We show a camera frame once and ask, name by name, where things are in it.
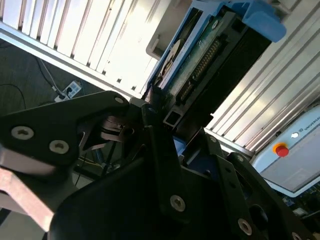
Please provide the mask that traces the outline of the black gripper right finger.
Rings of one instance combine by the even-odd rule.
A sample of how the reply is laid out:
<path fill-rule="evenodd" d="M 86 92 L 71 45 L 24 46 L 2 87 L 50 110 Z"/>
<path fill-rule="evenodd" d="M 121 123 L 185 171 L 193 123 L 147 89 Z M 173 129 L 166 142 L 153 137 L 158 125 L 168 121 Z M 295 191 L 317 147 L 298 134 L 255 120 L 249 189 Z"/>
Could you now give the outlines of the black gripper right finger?
<path fill-rule="evenodd" d="M 313 234 L 245 157 L 223 156 L 219 141 L 201 128 L 197 137 L 213 163 L 232 237 L 239 240 L 312 240 Z"/>

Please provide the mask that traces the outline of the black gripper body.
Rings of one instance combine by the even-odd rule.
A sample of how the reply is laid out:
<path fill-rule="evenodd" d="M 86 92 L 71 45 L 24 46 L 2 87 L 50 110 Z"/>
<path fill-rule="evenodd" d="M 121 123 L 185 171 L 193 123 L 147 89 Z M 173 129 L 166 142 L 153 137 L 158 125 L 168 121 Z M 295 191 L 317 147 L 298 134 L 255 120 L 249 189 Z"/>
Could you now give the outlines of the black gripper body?
<path fill-rule="evenodd" d="M 223 187 L 234 167 L 210 156 L 213 178 L 176 156 L 138 158 L 69 196 L 50 226 L 51 240 L 211 240 L 235 238 Z"/>

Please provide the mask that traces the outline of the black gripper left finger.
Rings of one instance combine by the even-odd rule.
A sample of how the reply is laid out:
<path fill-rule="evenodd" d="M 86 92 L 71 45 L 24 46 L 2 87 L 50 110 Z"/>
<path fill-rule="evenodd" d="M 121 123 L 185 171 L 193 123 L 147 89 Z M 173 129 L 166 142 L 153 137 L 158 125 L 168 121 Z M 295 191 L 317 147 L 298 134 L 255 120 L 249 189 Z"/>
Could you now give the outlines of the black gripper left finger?
<path fill-rule="evenodd" d="M 124 143 L 131 162 L 177 156 L 173 138 L 154 107 L 103 91 L 35 107 L 0 119 L 0 189 L 39 225 L 49 225 L 73 187 L 79 156 L 108 141 Z"/>

